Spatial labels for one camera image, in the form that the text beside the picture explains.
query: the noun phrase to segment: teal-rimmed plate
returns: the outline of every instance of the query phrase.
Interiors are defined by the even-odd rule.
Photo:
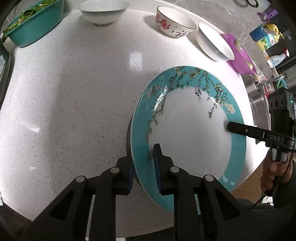
[[[240,177],[246,137],[229,133],[229,121],[244,123],[232,94],[210,73],[177,66],[156,76],[142,93],[131,125],[131,152],[144,190],[161,207],[174,210],[173,196],[159,194],[152,148],[189,174],[212,174],[228,191]]]

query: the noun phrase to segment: white plate center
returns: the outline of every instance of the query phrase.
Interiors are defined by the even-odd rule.
[[[231,153],[231,134],[225,131],[227,117],[221,106],[209,119],[214,102],[202,91],[201,100],[193,87],[173,90],[166,96],[164,111],[156,114],[158,125],[151,122],[149,148],[159,143],[163,155],[189,174],[203,177],[212,174],[219,179]]]

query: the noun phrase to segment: white spray bottle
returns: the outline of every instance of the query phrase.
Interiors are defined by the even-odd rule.
[[[284,48],[283,53],[280,55],[273,55],[270,57],[270,61],[272,62],[272,65],[275,67],[277,66],[279,63],[281,63],[284,58],[289,57],[289,51],[287,48]]]

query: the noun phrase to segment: purple plastic bowl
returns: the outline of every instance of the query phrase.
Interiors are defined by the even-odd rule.
[[[242,47],[242,49],[239,51],[234,45],[235,37],[233,37],[231,34],[221,34],[221,36],[226,40],[233,51],[234,60],[229,60],[227,62],[235,69],[235,71],[239,74],[257,74],[254,63],[246,50]],[[249,68],[245,60],[253,65],[253,69]]]

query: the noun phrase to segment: white speckled countertop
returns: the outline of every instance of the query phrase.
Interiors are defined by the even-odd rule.
[[[142,9],[157,5],[172,6],[153,1]],[[174,7],[196,24],[210,25]],[[126,155],[126,130],[138,97],[153,77],[172,66],[192,65],[216,76],[237,100],[245,124],[253,125],[240,75],[227,63],[205,56],[194,34],[166,37],[158,31],[154,14],[140,11],[136,3],[131,8],[119,22],[103,28],[73,10],[40,40],[12,50],[14,68],[0,111],[0,191],[6,204],[29,219],[76,176],[100,175]],[[263,143],[247,139],[241,181],[266,150]],[[171,226],[173,214],[156,205],[136,182],[131,195],[117,197],[118,237]]]

